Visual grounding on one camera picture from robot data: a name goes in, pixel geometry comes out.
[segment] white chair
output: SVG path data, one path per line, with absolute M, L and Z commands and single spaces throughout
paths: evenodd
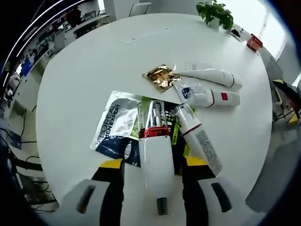
M 131 8 L 129 17 L 130 16 L 138 16 L 138 15 L 146 14 L 146 12 L 149 9 L 150 5 L 151 5 L 151 2 L 134 4 Z

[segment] table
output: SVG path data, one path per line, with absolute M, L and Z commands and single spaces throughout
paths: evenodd
M 262 59 L 224 31 L 208 28 L 198 16 L 148 14 L 89 32 L 47 65 L 39 91 L 36 131 L 40 161 L 59 202 L 75 184 L 91 178 L 99 165 L 110 160 L 89 145 L 111 92 L 179 103 L 174 88 L 160 93 L 142 73 L 186 59 L 232 71 L 243 82 L 238 107 L 201 109 L 196 114 L 223 164 L 219 176 L 248 196 L 264 164 L 272 125 L 271 94 Z M 226 90 L 210 82 L 203 84 Z M 181 179 L 178 182 L 174 214 L 160 222 L 173 219 L 173 224 L 184 225 Z M 157 217 L 144 205 L 143 186 L 141 171 L 126 165 L 124 225 L 146 224 L 148 217 Z

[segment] yellow part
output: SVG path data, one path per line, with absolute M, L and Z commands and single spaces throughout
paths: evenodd
M 204 160 L 195 158 L 195 157 L 190 157 L 190 156 L 185 156 L 186 161 L 187 161 L 187 166 L 206 166 L 208 165 Z
M 171 142 L 172 145 L 176 145 L 177 139 L 178 139 L 178 133 L 179 133 L 179 123 L 176 122 L 175 125 L 174 125 L 173 140 Z
M 276 80 L 273 80 L 273 81 L 277 81 L 277 82 L 280 82 L 280 83 L 284 84 L 282 79 L 276 79 Z
M 105 161 L 103 164 L 101 164 L 100 167 L 119 169 L 121 161 L 122 161 L 122 159 L 108 160 L 108 161 Z
M 288 125 L 295 125 L 295 124 L 297 124 L 297 122 L 298 122 L 298 117 L 297 117 L 297 115 L 296 114 L 294 114 L 293 116 L 292 116 L 292 118 L 288 121 Z
M 183 155 L 184 155 L 184 156 L 188 156 L 188 155 L 189 155 L 189 152 L 190 152 L 190 149 L 189 149 L 188 145 L 185 145 Z

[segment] gold foil packet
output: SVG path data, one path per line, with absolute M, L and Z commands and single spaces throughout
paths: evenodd
M 155 69 L 144 73 L 143 77 L 150 80 L 155 85 L 155 87 L 157 87 L 162 92 L 170 88 L 174 81 L 181 79 L 179 75 L 174 74 L 173 70 L 171 70 L 166 65 L 160 65 L 159 67 L 156 67 Z

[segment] blue logo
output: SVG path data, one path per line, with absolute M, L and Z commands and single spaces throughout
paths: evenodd
M 191 88 L 190 87 L 186 87 L 186 88 L 183 88 L 181 91 L 182 91 L 182 94 L 183 94 L 184 98 L 187 99 L 188 96 L 189 96 L 188 94 L 191 91 Z

